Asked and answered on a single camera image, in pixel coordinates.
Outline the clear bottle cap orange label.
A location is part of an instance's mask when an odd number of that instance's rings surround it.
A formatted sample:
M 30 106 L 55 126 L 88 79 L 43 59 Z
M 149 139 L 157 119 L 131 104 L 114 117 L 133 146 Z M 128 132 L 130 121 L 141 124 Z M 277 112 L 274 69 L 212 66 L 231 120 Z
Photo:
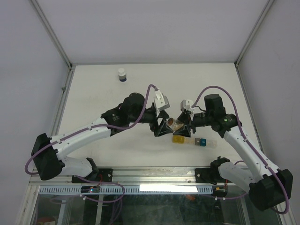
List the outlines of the clear bottle cap orange label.
M 173 127 L 175 124 L 176 124 L 176 120 L 175 120 L 174 118 L 169 118 L 169 119 L 167 120 L 167 125 L 168 125 L 169 127 Z

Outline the clear bottle yellow pills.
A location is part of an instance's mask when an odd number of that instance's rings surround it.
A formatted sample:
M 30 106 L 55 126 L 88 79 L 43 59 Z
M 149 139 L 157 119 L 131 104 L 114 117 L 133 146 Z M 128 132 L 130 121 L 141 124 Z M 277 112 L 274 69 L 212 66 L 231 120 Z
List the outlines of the clear bottle yellow pills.
M 180 123 L 179 121 L 176 120 L 176 124 L 173 127 L 170 127 L 173 131 L 177 131 L 178 129 L 180 129 L 181 127 L 183 127 L 183 123 Z

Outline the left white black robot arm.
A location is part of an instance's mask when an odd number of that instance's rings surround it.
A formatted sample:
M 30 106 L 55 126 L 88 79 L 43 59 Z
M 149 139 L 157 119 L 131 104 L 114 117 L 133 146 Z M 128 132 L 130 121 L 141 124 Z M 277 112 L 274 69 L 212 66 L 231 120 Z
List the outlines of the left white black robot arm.
M 104 139 L 128 130 L 134 123 L 148 124 L 155 137 L 172 133 L 166 125 L 169 115 L 167 96 L 156 91 L 150 108 L 145 108 L 146 98 L 131 93 L 117 107 L 103 113 L 90 124 L 73 132 L 48 137 L 40 134 L 35 141 L 31 156 L 41 180 L 50 180 L 58 175 L 80 176 L 88 182 L 98 178 L 98 167 L 90 157 L 69 157 L 73 151 L 99 139 Z

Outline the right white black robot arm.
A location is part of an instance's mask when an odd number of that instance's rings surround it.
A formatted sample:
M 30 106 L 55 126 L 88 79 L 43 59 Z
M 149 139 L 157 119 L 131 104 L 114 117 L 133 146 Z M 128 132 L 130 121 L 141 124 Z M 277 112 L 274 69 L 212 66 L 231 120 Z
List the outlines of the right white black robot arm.
M 173 134 L 191 137 L 197 128 L 210 126 L 234 148 L 248 169 L 238 167 L 225 157 L 218 157 L 201 178 L 213 185 L 221 180 L 233 182 L 248 194 L 252 204 L 260 211 L 280 203 L 288 204 L 293 185 L 291 172 L 281 170 L 261 150 L 256 149 L 237 116 L 226 113 L 218 94 L 206 95 L 204 103 L 205 111 L 195 113 L 194 102 L 182 100 L 181 114 L 177 118 L 182 127 Z

